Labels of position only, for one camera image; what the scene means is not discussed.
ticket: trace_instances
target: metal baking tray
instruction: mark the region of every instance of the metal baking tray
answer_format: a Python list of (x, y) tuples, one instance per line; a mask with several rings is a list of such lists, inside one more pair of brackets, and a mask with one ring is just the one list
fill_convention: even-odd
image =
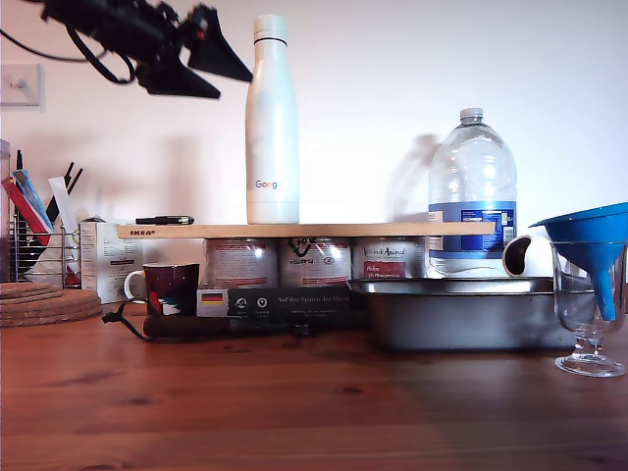
[(573, 347), (552, 278), (354, 280), (375, 341), (392, 350)]

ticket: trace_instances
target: water jug cap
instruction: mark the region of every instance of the water jug cap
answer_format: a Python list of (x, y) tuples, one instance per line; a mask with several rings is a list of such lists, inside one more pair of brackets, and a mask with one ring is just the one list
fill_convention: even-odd
[(288, 42), (288, 28), (284, 19), (278, 15), (262, 15), (255, 19), (254, 40), (279, 39)]
[(483, 116), (484, 111), (482, 108), (466, 108), (460, 112), (461, 120), (465, 118), (482, 118)]

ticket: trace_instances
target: black cable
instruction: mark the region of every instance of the black cable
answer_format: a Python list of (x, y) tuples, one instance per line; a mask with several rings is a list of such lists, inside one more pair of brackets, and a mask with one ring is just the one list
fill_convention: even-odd
[(68, 31), (68, 34), (70, 35), (70, 39), (78, 48), (78, 50), (82, 53), (83, 56), (85, 56), (85, 59), (87, 59), (87, 61), (92, 66), (94, 66), (94, 69), (96, 69), (102, 77), (118, 85), (127, 85), (135, 81), (135, 67), (133, 66), (129, 57), (123, 56), (119, 52), (116, 52), (116, 54), (122, 57), (122, 59), (125, 61), (125, 64), (127, 64), (127, 67), (129, 68), (129, 78), (117, 78), (116, 76), (113, 75), (113, 73), (109, 69), (105, 67), (105, 65), (102, 62), (98, 60), (96, 56), (94, 56), (94, 53), (89, 50), (89, 48), (84, 42), (82, 42), (82, 40), (79, 37), (79, 34), (74, 29), (72, 29), (69, 26), (66, 26), (66, 30)]
[[(87, 61), (87, 59), (74, 58), (74, 57), (53, 56), (52, 54), (46, 54), (45, 52), (37, 51), (36, 49), (33, 49), (32, 47), (28, 47), (25, 44), (23, 44), (22, 42), (19, 42), (15, 37), (13, 37), (11, 34), (9, 34), (7, 31), (5, 31), (2, 28), (0, 28), (0, 34), (2, 34), (4, 37), (9, 39), (11, 42), (13, 42), (16, 46), (21, 47), (25, 51), (28, 51), (29, 53), (34, 54), (35, 56), (43, 57), (44, 59), (50, 59), (51, 61), (59, 61), (59, 62), (73, 62), (73, 63), (76, 63), (76, 64), (84, 64), (86, 62), (89, 62), (89, 61)], [(103, 58), (105, 56), (105, 54), (107, 54), (106, 50), (102, 51), (96, 57), (98, 57), (98, 59), (101, 59), (101, 58)]]
[(127, 304), (129, 304), (130, 302), (133, 301), (143, 301), (143, 302), (148, 302), (146, 299), (143, 299), (141, 297), (136, 297), (133, 299), (127, 299), (126, 301), (124, 301), (120, 307), (118, 308), (117, 311), (112, 311), (112, 312), (108, 312), (107, 314), (103, 315), (101, 317), (101, 320), (103, 323), (108, 324), (110, 322), (122, 322), (125, 327), (127, 327), (127, 329), (129, 329), (132, 334), (134, 336), (136, 336), (138, 339), (144, 340), (144, 341), (154, 341), (155, 339), (153, 337), (147, 337), (147, 336), (143, 336), (134, 326), (131, 322), (129, 322), (127, 320), (127, 318), (125, 316), (123, 316), (123, 312), (125, 311), (125, 307), (127, 306)]

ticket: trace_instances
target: wooden table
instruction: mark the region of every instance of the wooden table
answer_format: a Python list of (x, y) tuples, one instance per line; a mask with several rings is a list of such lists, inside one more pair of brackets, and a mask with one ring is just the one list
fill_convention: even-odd
[[(628, 378), (555, 351), (147, 344), (99, 318), (1, 334), (3, 471), (628, 470)], [(625, 337), (607, 352), (628, 363)]]

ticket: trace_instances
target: cork coaster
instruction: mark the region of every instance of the cork coaster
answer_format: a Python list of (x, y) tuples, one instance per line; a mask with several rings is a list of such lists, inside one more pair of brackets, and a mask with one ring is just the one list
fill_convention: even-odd
[(54, 317), (61, 316), (68, 312), (83, 311), (100, 307), (100, 299), (94, 299), (82, 304), (75, 304), (68, 307), (55, 307), (52, 309), (44, 309), (40, 311), (22, 310), (19, 312), (6, 312), (0, 314), (0, 319), (25, 319), (33, 317)]
[(52, 309), (66, 309), (70, 310), (72, 306), (82, 305), (89, 301), (97, 300), (100, 303), (100, 298), (96, 292), (87, 289), (63, 289), (60, 291), (59, 297), (51, 299), (40, 299), (31, 302), (25, 302), (22, 304), (8, 304), (2, 305), (2, 316), (6, 314), (17, 312), (40, 312)]
[(61, 295), (62, 294), (60, 290), (52, 292), (32, 291), (25, 293), (21, 297), (13, 297), (8, 299), (0, 298), (0, 309), (2, 309), (3, 306), (7, 306), (9, 304), (24, 304), (31, 301), (39, 301), (41, 299), (52, 299), (53, 297), (61, 297)]
[(90, 309), (80, 309), (76, 311), (68, 310), (63, 314), (47, 317), (26, 317), (23, 319), (2, 319), (0, 328), (4, 327), (29, 327), (42, 326), (45, 324), (60, 324), (62, 322), (79, 321), (102, 314), (101, 306)]
[(59, 290), (61, 289), (45, 283), (2, 283), (0, 284), (0, 299), (14, 299), (24, 295)]

